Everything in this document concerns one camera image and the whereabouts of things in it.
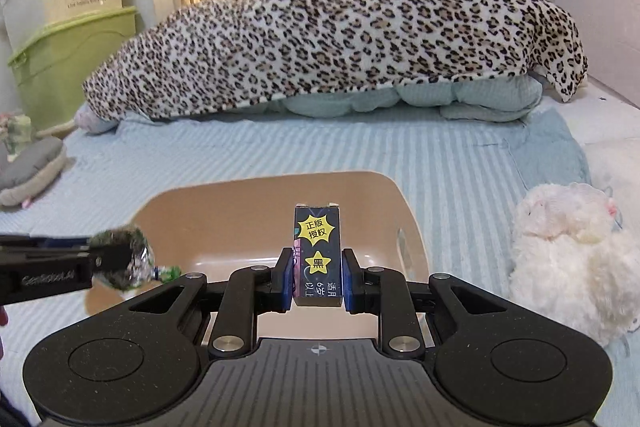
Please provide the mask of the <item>teal checked quilt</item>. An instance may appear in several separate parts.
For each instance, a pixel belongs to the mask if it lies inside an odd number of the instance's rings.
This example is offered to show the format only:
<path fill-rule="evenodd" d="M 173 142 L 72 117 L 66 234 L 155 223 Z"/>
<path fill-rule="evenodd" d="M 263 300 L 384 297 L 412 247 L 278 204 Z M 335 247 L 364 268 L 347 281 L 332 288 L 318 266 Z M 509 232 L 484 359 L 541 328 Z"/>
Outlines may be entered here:
<path fill-rule="evenodd" d="M 405 103 L 436 108 L 446 119 L 509 122 L 530 113 L 541 101 L 542 84 L 532 76 L 463 82 L 407 84 L 364 92 L 315 93 L 259 104 L 260 113 L 291 113 L 310 118 L 337 118 L 371 113 Z"/>

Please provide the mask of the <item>dark box with yellow stars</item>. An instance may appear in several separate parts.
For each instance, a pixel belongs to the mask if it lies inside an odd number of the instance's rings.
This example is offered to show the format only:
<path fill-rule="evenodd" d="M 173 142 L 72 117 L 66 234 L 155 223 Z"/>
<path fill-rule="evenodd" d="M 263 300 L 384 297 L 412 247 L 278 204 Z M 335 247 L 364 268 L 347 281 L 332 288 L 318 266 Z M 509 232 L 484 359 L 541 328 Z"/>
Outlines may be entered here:
<path fill-rule="evenodd" d="M 300 307 L 342 305 L 340 207 L 294 210 L 294 299 Z"/>

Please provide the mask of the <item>beige plastic storage bin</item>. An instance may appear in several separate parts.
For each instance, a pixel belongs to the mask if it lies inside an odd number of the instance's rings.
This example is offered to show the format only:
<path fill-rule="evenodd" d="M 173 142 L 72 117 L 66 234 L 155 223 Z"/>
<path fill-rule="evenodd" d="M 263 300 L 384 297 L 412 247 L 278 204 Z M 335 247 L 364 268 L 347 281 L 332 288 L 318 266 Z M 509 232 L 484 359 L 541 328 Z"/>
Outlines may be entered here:
<path fill-rule="evenodd" d="M 396 183 L 382 173 L 291 174 L 175 188 L 132 218 L 159 265 L 223 281 L 237 269 L 274 265 L 293 242 L 296 205 L 340 208 L 341 242 L 363 267 L 424 282 L 430 274 L 419 227 Z"/>

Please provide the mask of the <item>grey plush toy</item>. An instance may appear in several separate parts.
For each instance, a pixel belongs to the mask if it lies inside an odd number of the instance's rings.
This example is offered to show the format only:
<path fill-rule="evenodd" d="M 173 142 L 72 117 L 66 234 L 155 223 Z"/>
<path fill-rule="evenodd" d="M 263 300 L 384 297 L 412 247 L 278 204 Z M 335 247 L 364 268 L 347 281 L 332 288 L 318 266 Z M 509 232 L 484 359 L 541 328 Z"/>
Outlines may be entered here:
<path fill-rule="evenodd" d="M 27 206 L 61 174 L 67 164 L 61 139 L 47 136 L 14 156 L 1 144 L 1 206 Z"/>

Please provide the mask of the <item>white fluffy plush toy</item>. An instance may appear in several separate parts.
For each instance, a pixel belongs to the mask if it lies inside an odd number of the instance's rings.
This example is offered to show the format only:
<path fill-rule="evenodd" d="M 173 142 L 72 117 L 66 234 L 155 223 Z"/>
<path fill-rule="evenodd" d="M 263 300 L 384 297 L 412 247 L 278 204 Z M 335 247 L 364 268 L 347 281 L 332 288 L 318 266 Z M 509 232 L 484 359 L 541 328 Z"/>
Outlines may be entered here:
<path fill-rule="evenodd" d="M 639 320 L 639 243 L 587 183 L 540 184 L 515 207 L 509 297 L 605 347 Z"/>

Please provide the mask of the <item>floral pillow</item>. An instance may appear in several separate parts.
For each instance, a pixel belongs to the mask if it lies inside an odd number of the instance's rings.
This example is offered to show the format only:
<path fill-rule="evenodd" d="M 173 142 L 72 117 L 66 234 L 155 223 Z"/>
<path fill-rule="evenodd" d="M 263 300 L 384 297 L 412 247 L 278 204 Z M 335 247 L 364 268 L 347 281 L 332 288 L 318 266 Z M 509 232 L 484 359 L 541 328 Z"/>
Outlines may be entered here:
<path fill-rule="evenodd" d="M 118 126 L 117 120 L 105 120 L 93 113 L 88 103 L 82 104 L 74 116 L 74 124 L 78 129 L 93 135 L 103 134 Z"/>

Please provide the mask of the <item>green dried herb sachet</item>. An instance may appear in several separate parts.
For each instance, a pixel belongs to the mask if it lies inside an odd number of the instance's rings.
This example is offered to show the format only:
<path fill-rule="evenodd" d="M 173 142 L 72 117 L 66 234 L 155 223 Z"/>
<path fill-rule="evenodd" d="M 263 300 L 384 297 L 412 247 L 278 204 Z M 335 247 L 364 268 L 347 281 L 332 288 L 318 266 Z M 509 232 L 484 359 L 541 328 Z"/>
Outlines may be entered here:
<path fill-rule="evenodd" d="M 182 275 L 177 265 L 156 263 L 148 239 L 135 225 L 93 235 L 88 246 L 96 254 L 94 274 L 116 291 L 132 291 L 151 282 L 165 284 Z"/>

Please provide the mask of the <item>green plastic storage box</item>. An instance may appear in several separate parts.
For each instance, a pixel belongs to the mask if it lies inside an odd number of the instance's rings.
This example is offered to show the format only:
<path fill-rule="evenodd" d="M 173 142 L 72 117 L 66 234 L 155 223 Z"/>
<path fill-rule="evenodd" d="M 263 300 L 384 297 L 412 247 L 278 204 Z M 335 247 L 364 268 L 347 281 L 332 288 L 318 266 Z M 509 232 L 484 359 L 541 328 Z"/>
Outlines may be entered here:
<path fill-rule="evenodd" d="M 32 129 L 53 132 L 84 103 L 82 83 L 137 32 L 133 6 L 78 16 L 48 26 L 9 58 L 23 112 Z"/>

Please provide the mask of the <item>leopard print blanket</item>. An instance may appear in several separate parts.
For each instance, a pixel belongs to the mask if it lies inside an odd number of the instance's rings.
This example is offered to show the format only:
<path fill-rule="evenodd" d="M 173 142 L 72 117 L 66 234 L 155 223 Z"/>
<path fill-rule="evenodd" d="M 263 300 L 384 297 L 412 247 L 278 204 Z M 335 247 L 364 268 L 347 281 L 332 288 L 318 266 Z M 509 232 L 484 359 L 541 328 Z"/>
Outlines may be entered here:
<path fill-rule="evenodd" d="M 168 120 L 529 72 L 563 101 L 587 77 L 577 24 L 550 0 L 202 0 L 126 41 L 82 89 L 102 119 Z"/>

